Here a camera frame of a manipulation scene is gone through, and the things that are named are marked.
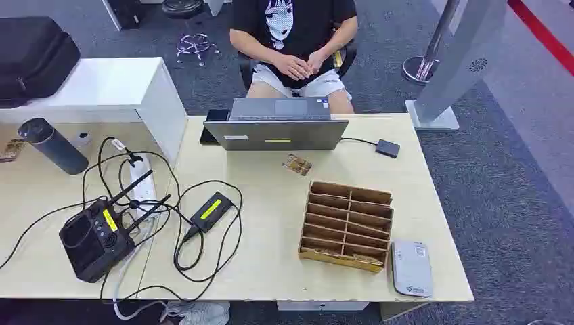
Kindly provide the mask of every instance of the hand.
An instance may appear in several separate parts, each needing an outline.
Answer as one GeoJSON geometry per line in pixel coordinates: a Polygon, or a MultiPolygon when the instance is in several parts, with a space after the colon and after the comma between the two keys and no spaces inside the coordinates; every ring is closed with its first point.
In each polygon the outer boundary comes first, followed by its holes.
{"type": "Polygon", "coordinates": [[[311,73],[316,74],[321,70],[321,66],[323,65],[323,61],[327,60],[327,57],[323,54],[321,50],[314,51],[309,56],[307,60],[307,65],[311,68],[311,73]]]}
{"type": "Polygon", "coordinates": [[[296,56],[280,54],[272,63],[282,74],[293,80],[303,80],[311,76],[310,67],[296,56]]]}

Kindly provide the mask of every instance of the desk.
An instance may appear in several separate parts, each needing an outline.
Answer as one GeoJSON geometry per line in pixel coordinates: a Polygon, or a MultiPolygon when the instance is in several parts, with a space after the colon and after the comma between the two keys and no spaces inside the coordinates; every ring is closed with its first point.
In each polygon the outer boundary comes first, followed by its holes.
{"type": "MultiPolygon", "coordinates": [[[[191,116],[181,145],[175,173],[181,186],[220,179],[238,186],[244,196],[243,235],[237,255],[215,278],[202,299],[258,301],[380,302],[383,319],[389,319],[428,302],[472,301],[458,252],[441,203],[428,172],[418,138],[408,114],[368,114],[348,118],[345,137],[401,145],[397,159],[375,153],[370,145],[341,142],[332,152],[297,152],[311,161],[306,177],[282,166],[286,152],[226,152],[219,146],[202,146],[198,139],[204,116],[191,116]],[[434,295],[420,299],[400,295],[393,288],[391,268],[379,274],[319,261],[300,260],[299,236],[310,181],[361,186],[392,192],[395,209],[392,239],[416,240],[428,245],[433,268],[434,295]]],[[[216,191],[234,202],[238,194],[218,185],[192,190],[182,201],[191,216],[216,191]]],[[[223,231],[231,213],[206,235],[204,256],[187,272],[201,278],[213,272],[223,231]]],[[[178,220],[168,220],[152,245],[140,287],[162,284],[182,297],[195,297],[204,284],[187,281],[172,264],[178,220]]],[[[238,225],[228,235],[223,257],[238,236],[238,225]]],[[[199,238],[187,244],[182,263],[193,261],[199,238]]],[[[152,289],[138,299],[172,299],[169,292],[152,289]]]]}
{"type": "MultiPolygon", "coordinates": [[[[17,125],[0,124],[0,146],[16,136],[17,125]]],[[[143,123],[56,125],[64,136],[71,138],[79,131],[92,134],[92,142],[82,149],[90,165],[97,162],[97,149],[106,136],[115,136],[134,150],[150,150],[161,153],[154,138],[143,123]]],[[[117,154],[112,146],[106,146],[104,157],[117,154]]],[[[119,192],[119,160],[113,160],[104,168],[104,177],[112,192],[119,192]]],[[[158,196],[165,193],[169,172],[159,159],[150,157],[154,169],[158,196]]],[[[124,184],[130,183],[126,169],[124,184]]],[[[70,176],[61,171],[32,146],[26,145],[14,162],[0,163],[0,201],[3,214],[0,219],[0,263],[3,263],[14,247],[20,234],[45,213],[70,204],[81,202],[82,175],[70,176]]],[[[94,169],[87,177],[87,199],[106,191],[94,169]]],[[[0,297],[6,298],[90,298],[100,295],[100,284],[90,284],[76,279],[60,242],[58,232],[65,220],[80,208],[67,209],[51,215],[36,224],[24,237],[12,260],[0,269],[0,297]]],[[[144,271],[147,243],[134,258],[125,276],[120,295],[137,290],[144,271]]],[[[114,268],[108,279],[104,297],[111,297],[119,273],[114,268]]]]}

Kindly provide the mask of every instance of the cardboard box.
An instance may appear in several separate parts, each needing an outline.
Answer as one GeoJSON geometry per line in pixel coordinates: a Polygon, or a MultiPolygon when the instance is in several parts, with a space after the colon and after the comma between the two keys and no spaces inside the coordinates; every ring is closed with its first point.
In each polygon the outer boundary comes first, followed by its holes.
{"type": "Polygon", "coordinates": [[[299,258],[381,271],[390,249],[391,201],[390,192],[311,183],[299,258]]]}

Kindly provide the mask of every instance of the black thermos bottle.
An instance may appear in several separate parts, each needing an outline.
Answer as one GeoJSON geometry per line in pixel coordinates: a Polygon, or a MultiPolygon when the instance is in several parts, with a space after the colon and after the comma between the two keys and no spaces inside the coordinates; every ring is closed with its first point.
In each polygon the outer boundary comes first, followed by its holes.
{"type": "Polygon", "coordinates": [[[83,172],[88,160],[44,118],[24,122],[18,134],[70,175],[83,172]]]}

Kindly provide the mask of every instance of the black bag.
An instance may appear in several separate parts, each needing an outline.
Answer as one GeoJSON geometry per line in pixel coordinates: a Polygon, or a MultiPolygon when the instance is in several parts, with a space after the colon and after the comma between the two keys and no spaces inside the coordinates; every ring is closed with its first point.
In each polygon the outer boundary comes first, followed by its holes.
{"type": "Polygon", "coordinates": [[[0,18],[0,108],[53,95],[80,51],[49,17],[0,18]]]}

